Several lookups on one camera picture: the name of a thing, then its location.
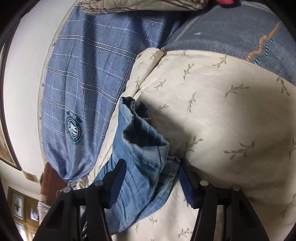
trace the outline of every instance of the circular emblem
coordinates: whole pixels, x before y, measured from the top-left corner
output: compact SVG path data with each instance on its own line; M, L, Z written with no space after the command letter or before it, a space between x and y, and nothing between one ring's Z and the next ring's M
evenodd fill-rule
M72 116L68 116L66 119L66 130L70 138L74 143L78 143L81 138L81 126L80 123Z

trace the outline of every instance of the plaid fabric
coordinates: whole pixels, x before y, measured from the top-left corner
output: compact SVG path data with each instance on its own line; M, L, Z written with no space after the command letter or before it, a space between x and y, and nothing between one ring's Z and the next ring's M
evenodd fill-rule
M181 16L73 9L48 64L41 110L44 154L65 181L92 170L136 56L164 46Z

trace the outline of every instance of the pillow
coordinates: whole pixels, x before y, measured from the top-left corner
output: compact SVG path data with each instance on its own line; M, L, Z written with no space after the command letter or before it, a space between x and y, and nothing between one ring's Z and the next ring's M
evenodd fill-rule
M86 14L123 12L134 10L198 11L208 0L80 0L78 5Z

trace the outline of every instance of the shorts logo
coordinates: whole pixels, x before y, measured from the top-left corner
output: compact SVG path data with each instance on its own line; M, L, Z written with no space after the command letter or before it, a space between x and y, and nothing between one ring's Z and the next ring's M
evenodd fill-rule
M82 131L80 126L82 120L70 111L67 111L67 115L68 117L66 118L65 123L66 132L73 141L74 145L78 145L82 139Z

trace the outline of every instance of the bed sheet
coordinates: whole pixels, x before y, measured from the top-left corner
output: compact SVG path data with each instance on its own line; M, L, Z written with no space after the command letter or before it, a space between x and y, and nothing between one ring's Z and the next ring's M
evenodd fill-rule
M122 96L145 103L170 156L188 159L217 187L239 185L270 241L286 238L296 217L294 85L221 53L150 48L138 56ZM97 164L78 187L90 185L108 161L117 113L118 107ZM190 240L197 213L177 182L160 210L112 238ZM220 240L222 220L219 206L214 240Z
M53 43L41 85L44 155L66 182L85 176L96 163L136 56L162 47L183 16L153 11L90 16L74 7Z

